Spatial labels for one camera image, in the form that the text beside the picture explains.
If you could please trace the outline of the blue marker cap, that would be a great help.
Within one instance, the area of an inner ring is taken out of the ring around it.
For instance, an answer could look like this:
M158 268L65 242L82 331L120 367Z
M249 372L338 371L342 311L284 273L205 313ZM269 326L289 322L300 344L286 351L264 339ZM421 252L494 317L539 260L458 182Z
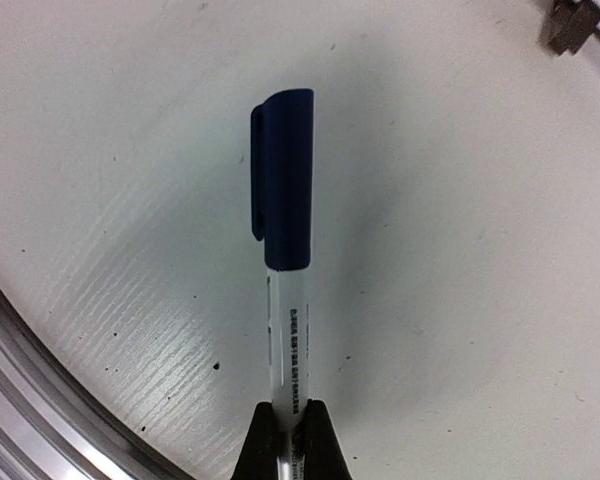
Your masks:
M252 110L251 228L271 270L310 264L313 153L313 90L281 91Z

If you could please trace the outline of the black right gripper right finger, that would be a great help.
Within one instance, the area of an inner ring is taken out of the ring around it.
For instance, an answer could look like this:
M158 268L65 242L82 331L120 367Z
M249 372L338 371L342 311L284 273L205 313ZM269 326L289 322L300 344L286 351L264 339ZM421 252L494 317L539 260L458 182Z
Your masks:
M310 399L292 433L292 478L351 480L327 405Z

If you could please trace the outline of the white marker pen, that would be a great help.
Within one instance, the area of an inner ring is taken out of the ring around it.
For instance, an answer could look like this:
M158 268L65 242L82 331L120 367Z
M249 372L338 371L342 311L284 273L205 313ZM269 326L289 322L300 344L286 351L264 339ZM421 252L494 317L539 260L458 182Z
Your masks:
M306 272L267 272L271 403L279 428L278 477L302 479L302 422L309 399Z

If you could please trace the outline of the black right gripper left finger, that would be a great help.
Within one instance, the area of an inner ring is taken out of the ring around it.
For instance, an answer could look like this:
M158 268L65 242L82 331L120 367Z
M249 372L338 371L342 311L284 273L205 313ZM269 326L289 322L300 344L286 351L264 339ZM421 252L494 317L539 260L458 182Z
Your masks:
M259 402L253 412L231 480L278 480L282 430L270 402Z

